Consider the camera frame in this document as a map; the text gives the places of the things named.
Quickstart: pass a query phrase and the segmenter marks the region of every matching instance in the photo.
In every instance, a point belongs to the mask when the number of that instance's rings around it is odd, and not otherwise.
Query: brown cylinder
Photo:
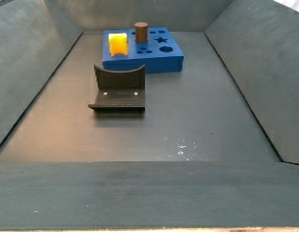
[[[146,23],[136,23],[136,43],[146,43],[148,42],[148,24]]]

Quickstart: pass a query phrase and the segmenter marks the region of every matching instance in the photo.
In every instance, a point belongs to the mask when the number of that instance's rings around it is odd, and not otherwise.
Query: hole
[[[154,39],[154,40],[156,40],[158,43],[166,43],[166,40],[168,40],[168,39],[160,37],[158,39]]]
[[[160,50],[161,50],[164,53],[169,53],[169,52],[173,51],[173,48],[172,48],[172,47],[164,46],[164,47],[160,48]]]

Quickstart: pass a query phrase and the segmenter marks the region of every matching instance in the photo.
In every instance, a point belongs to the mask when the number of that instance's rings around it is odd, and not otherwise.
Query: yellow block
[[[110,56],[116,54],[128,55],[126,33],[109,34]]]

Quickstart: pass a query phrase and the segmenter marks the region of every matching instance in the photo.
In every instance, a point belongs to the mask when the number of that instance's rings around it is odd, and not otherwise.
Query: star-shaped hole
[[[156,40],[158,43],[162,43],[162,42],[166,43],[166,40],[168,40],[168,39],[164,39],[164,38],[160,37],[158,39],[154,39],[154,40]]]

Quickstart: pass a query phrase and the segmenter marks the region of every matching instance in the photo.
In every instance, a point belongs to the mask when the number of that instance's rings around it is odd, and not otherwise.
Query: shape sorter block
[[[126,33],[128,55],[110,56],[109,34]],[[146,73],[178,72],[182,70],[184,54],[165,27],[148,29],[146,43],[136,43],[136,30],[102,32],[102,64],[110,71],[129,71],[145,64]]]

